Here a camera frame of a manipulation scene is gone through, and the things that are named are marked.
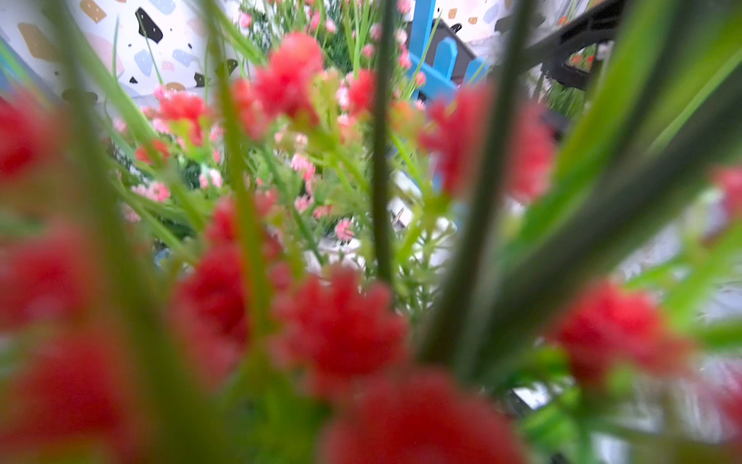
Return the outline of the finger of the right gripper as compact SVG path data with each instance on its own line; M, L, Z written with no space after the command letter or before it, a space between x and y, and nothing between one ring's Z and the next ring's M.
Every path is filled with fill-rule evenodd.
M540 65L546 77L561 85L579 90L587 89L591 82L591 73L570 66L568 58L594 44L612 42L618 36L621 17L627 4L626 0L604 1L526 48L521 71L529 71Z

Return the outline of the red flower pot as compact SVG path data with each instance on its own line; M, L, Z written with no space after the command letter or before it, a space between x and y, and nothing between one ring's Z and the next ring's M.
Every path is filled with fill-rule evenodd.
M299 30L266 53L220 1L155 1L194 38L220 116L205 235L134 222L102 109L149 36L127 1L1 5L1 459L5 463L737 463L741 5L631 1L587 108L556 133L502 63L415 104L407 6L378 1L375 66ZM176 67L158 65L160 87ZM365 266L319 260L272 185L277 131L365 191Z

